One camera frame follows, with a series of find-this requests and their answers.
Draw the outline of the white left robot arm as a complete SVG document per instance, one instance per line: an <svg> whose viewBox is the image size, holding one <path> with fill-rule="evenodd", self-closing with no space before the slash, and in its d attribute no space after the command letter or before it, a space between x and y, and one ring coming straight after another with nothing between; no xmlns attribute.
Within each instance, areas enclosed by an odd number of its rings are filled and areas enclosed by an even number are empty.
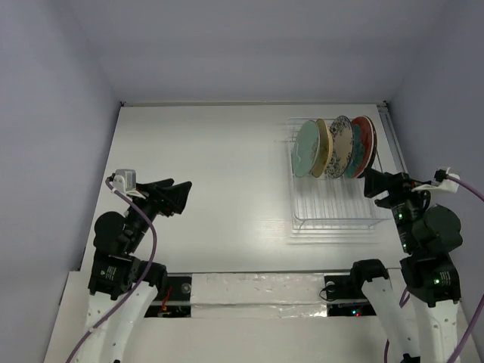
<svg viewBox="0 0 484 363"><path fill-rule="evenodd" d="M122 362L132 334L150 304L169 292L166 267L155 262L154 220L183 213L192 184L171 178L138 183L135 171L118 169L105 184L128 204L94 225L95 253L88 280L85 332L68 362Z"/></svg>

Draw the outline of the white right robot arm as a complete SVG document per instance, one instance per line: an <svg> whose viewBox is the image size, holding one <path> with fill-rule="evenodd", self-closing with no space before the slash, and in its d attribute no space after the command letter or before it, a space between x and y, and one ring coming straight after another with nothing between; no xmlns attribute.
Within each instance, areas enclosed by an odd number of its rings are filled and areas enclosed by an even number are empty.
<svg viewBox="0 0 484 363"><path fill-rule="evenodd" d="M400 265L418 335L412 336L380 260L354 262L349 290L368 299L397 362L458 362L464 345L457 332L461 286L450 252L463 243L461 221L449 208L431 205L430 200L436 191L456 193L460 179L442 169L432 181L374 169L366 169L364 178L364 195L391 211L407 255Z"/></svg>

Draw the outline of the red plate teal flower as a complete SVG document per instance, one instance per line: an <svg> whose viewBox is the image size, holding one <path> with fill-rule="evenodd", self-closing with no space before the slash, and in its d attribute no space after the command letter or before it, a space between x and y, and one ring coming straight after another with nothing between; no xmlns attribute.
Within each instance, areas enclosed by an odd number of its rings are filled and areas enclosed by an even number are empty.
<svg viewBox="0 0 484 363"><path fill-rule="evenodd" d="M358 116L351 123L354 131L354 146L352 159L344 176L346 178L358 178L371 156L373 132L371 124L365 116Z"/></svg>

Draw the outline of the blue floral white plate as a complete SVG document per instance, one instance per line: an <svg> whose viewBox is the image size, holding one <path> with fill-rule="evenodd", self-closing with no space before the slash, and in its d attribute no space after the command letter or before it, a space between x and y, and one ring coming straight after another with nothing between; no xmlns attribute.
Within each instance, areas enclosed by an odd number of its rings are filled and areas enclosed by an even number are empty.
<svg viewBox="0 0 484 363"><path fill-rule="evenodd" d="M352 159L354 131L350 119L344 115L338 116L330 124L330 133L333 139L333 151L325 173L329 178L339 178Z"/></svg>

